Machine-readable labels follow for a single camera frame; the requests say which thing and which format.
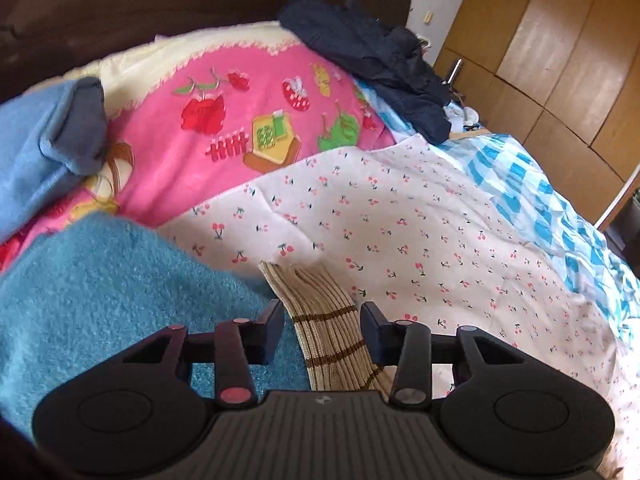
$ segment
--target blue and white gingham fabric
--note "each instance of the blue and white gingham fabric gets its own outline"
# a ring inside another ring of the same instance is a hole
[[[386,126],[412,134],[398,115],[361,90]],[[594,301],[613,332],[640,350],[640,282],[628,265],[607,249],[604,236],[554,191],[545,173],[511,136],[491,134],[447,140],[431,149],[463,171],[482,190],[520,236],[542,249],[573,292]]]

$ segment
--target white cherry print sheet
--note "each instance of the white cherry print sheet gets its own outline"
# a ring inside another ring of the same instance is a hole
[[[356,302],[433,333],[476,325],[594,388],[616,415],[607,470],[638,478],[638,358],[596,304],[569,292],[488,196],[421,137],[320,153],[215,196],[159,228],[215,269],[323,261]],[[453,386],[435,365],[433,394]]]

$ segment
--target white logo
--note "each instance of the white logo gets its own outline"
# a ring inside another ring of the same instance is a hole
[[[328,403],[329,403],[329,402],[331,402],[332,400],[333,400],[333,399],[332,399],[331,397],[326,396],[326,395],[324,395],[324,396],[322,396],[322,397],[316,397],[316,402],[317,402],[318,404],[322,404],[323,406],[324,406],[325,404],[328,404]]]

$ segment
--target dark navy jacket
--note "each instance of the dark navy jacket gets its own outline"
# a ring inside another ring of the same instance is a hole
[[[369,83],[429,142],[449,138],[451,125],[442,110],[450,102],[449,91],[422,60],[411,31],[383,25],[357,0],[348,0],[344,7],[291,0],[278,19],[306,46]]]

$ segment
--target teal fleece fabric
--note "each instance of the teal fleece fabric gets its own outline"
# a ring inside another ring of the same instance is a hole
[[[193,260],[154,232],[103,214],[39,237],[0,276],[0,410],[31,434],[31,415],[50,390],[173,323],[190,333],[255,318],[274,298]],[[309,390],[289,317],[274,362],[252,366],[266,388]],[[212,396],[211,365],[195,365],[192,387]]]

